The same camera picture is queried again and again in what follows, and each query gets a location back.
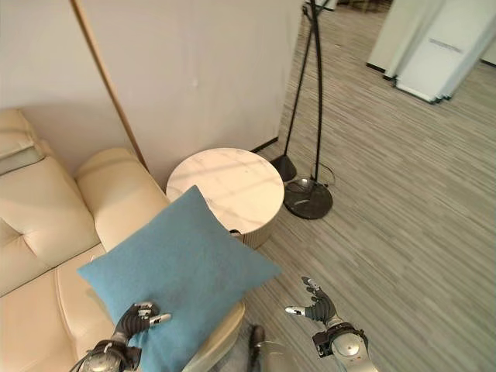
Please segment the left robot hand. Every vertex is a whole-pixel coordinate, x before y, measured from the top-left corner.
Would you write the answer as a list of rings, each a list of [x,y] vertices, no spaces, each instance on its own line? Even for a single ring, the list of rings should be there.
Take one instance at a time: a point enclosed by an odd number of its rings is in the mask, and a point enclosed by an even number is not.
[[[161,313],[154,302],[142,301],[134,303],[117,322],[111,339],[127,343],[135,335],[161,323],[168,322],[171,318],[172,314]]]

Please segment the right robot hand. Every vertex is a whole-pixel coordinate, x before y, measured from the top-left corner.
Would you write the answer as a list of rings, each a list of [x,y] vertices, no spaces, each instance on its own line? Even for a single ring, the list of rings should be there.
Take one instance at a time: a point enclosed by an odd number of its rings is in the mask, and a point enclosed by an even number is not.
[[[288,306],[284,310],[289,315],[303,316],[315,322],[321,322],[324,326],[337,314],[336,307],[330,297],[322,288],[310,277],[302,277],[301,281],[305,289],[312,294],[312,305],[309,306]]]

